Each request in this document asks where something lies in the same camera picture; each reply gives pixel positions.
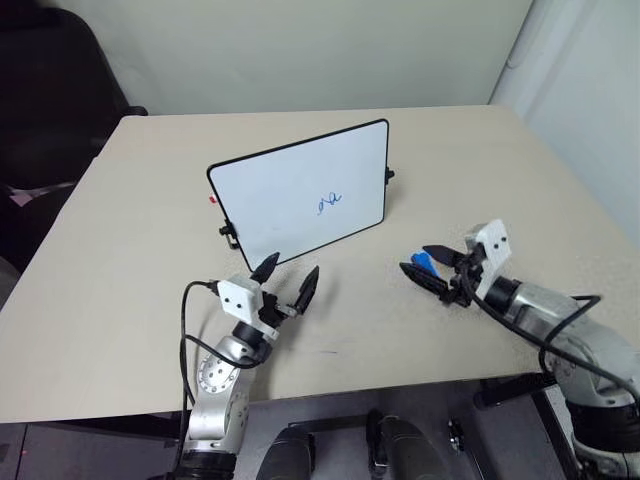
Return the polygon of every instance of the black chair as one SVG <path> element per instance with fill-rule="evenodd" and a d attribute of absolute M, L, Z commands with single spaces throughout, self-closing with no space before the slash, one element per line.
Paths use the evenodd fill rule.
<path fill-rule="evenodd" d="M 23 271 L 120 119 L 147 111 L 129 106 L 81 18 L 33 0 L 0 10 L 0 256 Z M 24 207 L 9 198 L 42 188 Z"/>

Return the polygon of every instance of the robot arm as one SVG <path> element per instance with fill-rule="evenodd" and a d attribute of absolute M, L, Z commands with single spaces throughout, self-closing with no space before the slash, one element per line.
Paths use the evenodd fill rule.
<path fill-rule="evenodd" d="M 212 283 L 223 310 L 238 318 L 231 335 L 211 349 L 187 335 L 210 355 L 200 362 L 195 404 L 189 418 L 184 448 L 173 478 L 232 479 L 236 455 L 247 425 L 253 367 L 265 362 L 278 339 L 278 327 L 287 318 L 302 315 L 315 293 L 319 268 L 300 287 L 293 305 L 281 305 L 262 290 L 278 261 L 268 257 L 250 278 L 234 275 Z"/>
<path fill-rule="evenodd" d="M 572 298 L 500 276 L 511 254 L 500 220 L 476 227 L 465 243 L 467 254 L 440 245 L 424 247 L 431 258 L 455 268 L 449 284 L 416 263 L 400 266 L 444 303 L 466 307 L 474 301 L 542 347 L 541 367 L 553 372 L 567 401 L 574 450 L 586 478 L 640 478 L 640 354 L 584 314 L 599 297 Z M 581 307 L 578 301 L 585 299 L 590 302 Z"/>

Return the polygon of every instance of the beige table surface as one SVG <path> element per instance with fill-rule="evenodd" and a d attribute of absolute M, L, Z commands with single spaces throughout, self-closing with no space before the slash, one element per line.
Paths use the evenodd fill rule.
<path fill-rule="evenodd" d="M 0 422 L 176 410 L 180 298 L 193 279 L 247 272 L 217 233 L 212 163 L 384 117 L 384 222 L 278 267 L 295 297 L 320 265 L 304 318 L 286 323 L 253 399 L 537 369 L 536 352 L 476 308 L 445 308 L 398 262 L 502 218 L 508 273 L 604 294 L 593 317 L 639 342 L 638 251 L 586 189 L 500 107 L 130 117 L 93 162 L 0 313 Z M 189 330 L 230 332 L 194 292 Z"/>

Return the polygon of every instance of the whiteboard frame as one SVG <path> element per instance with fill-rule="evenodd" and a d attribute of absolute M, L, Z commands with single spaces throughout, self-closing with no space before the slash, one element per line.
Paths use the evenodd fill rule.
<path fill-rule="evenodd" d="M 211 171 L 212 170 L 214 170 L 214 169 L 216 169 L 218 167 L 222 167 L 224 165 L 228 165 L 230 163 L 249 160 L 251 158 L 255 158 L 255 157 L 262 156 L 262 155 L 266 155 L 268 153 L 277 152 L 278 150 L 284 150 L 286 148 L 296 147 L 298 145 L 314 142 L 316 140 L 321 140 L 323 138 L 332 137 L 332 136 L 335 136 L 335 135 L 340 135 L 341 133 L 346 133 L 346 132 L 349 132 L 349 131 L 352 131 L 352 130 L 357 130 L 359 128 L 368 127 L 368 126 L 374 125 L 376 123 L 381 123 L 381 122 L 384 122 L 384 123 L 387 124 L 387 138 L 386 138 L 386 142 L 385 142 L 384 182 L 382 184 L 382 189 L 383 189 L 383 192 L 382 192 L 382 218 L 380 219 L 380 221 L 376 222 L 376 223 L 373 223 L 373 224 L 371 224 L 371 225 L 369 225 L 367 227 L 361 228 L 360 230 L 356 230 L 354 232 L 351 232 L 351 233 L 349 233 L 347 235 L 343 235 L 342 237 L 336 238 L 335 240 L 332 240 L 330 242 L 323 243 L 322 245 L 318 245 L 317 247 L 314 247 L 314 248 L 312 248 L 310 250 L 306 250 L 304 252 L 301 252 L 301 253 L 293 256 L 293 257 L 289 257 L 289 258 L 287 258 L 285 260 L 278 261 L 278 265 L 280 265 L 281 263 L 286 263 L 289 260 L 294 260 L 294 259 L 296 259 L 298 257 L 301 257 L 302 255 L 306 255 L 309 252 L 313 252 L 315 250 L 318 250 L 319 248 L 326 247 L 327 245 L 331 245 L 332 243 L 335 243 L 335 242 L 337 242 L 339 240 L 342 240 L 344 238 L 350 237 L 350 236 L 355 235 L 357 233 L 363 232 L 364 230 L 367 230 L 367 229 L 369 229 L 371 227 L 375 227 L 376 225 L 381 224 L 384 221 L 385 213 L 386 213 L 387 184 L 389 183 L 389 178 L 387 177 L 387 172 L 389 171 L 389 128 L 390 128 L 390 126 L 389 126 L 389 121 L 386 118 L 379 118 L 377 120 L 372 120 L 370 122 L 361 123 L 359 125 L 354 125 L 352 127 L 343 128 L 343 129 L 336 130 L 336 131 L 333 131 L 333 132 L 325 133 L 323 135 L 318 135 L 316 137 L 311 137 L 311 138 L 307 138 L 307 139 L 304 139 L 304 140 L 299 140 L 297 142 L 288 143 L 286 145 L 281 145 L 279 147 L 274 147 L 274 148 L 270 148 L 270 149 L 267 149 L 267 150 L 262 150 L 260 152 L 251 153 L 249 155 L 243 155 L 241 157 L 232 158 L 231 160 L 225 160 L 223 162 L 215 163 L 213 165 L 210 165 L 207 168 L 207 180 L 209 181 L 209 184 L 211 185 L 211 188 L 213 189 L 213 193 L 215 195 L 216 201 L 218 202 L 218 204 L 220 204 L 220 208 L 222 209 L 222 213 L 223 213 L 223 215 L 224 215 L 224 217 L 226 219 L 226 224 L 233 226 L 233 221 L 231 220 L 231 218 L 229 218 L 229 215 L 227 214 L 227 211 L 224 208 L 223 199 L 220 198 L 220 195 L 218 194 L 218 191 L 216 190 L 216 186 L 213 183 L 213 179 L 211 178 Z M 238 238 L 236 238 L 235 235 L 233 235 L 232 238 L 238 244 L 238 248 L 240 249 L 240 252 L 242 253 L 242 258 L 244 259 L 245 263 L 247 264 L 247 268 L 249 269 L 249 271 L 253 272 L 253 270 L 251 268 L 251 265 L 249 264 L 249 261 L 247 260 L 247 256 L 244 253 L 244 249 L 242 248 L 242 242 Z"/>

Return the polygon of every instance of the blue writing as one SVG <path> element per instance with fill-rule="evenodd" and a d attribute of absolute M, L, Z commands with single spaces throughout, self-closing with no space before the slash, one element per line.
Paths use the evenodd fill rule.
<path fill-rule="evenodd" d="M 324 198 L 320 199 L 320 203 L 318 204 L 318 215 L 322 213 L 324 210 L 324 204 L 327 203 L 329 205 L 335 205 L 340 201 L 342 195 L 336 195 L 334 192 L 329 194 L 329 200 L 325 200 Z"/>

